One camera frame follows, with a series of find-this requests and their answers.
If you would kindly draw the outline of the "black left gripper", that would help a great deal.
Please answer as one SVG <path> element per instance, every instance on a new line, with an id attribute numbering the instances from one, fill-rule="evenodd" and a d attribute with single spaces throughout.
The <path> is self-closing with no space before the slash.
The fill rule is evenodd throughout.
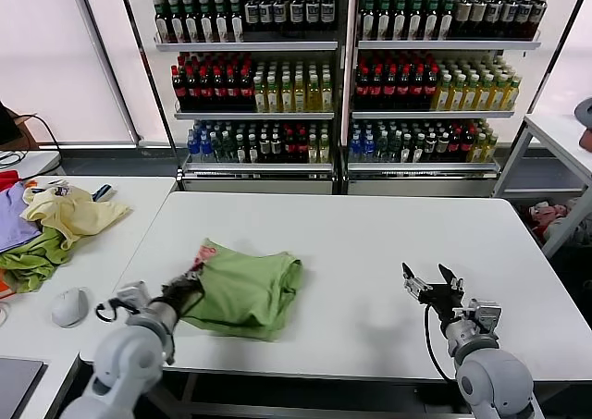
<path id="1" fill-rule="evenodd" d="M 199 271 L 189 270 L 162 286 L 162 299 L 177 315 L 184 315 L 205 296 Z"/>

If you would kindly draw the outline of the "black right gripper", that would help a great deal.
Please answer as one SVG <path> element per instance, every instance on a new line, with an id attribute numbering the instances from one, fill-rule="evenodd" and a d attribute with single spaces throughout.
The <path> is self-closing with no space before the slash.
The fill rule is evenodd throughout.
<path id="1" fill-rule="evenodd" d="M 451 269 L 443 264 L 438 265 L 440 274 L 447 284 L 429 285 L 417 277 L 412 269 L 402 263 L 403 287 L 419 302 L 432 306 L 439 320 L 453 320 L 454 310 L 462 306 L 463 279 L 456 277 Z"/>

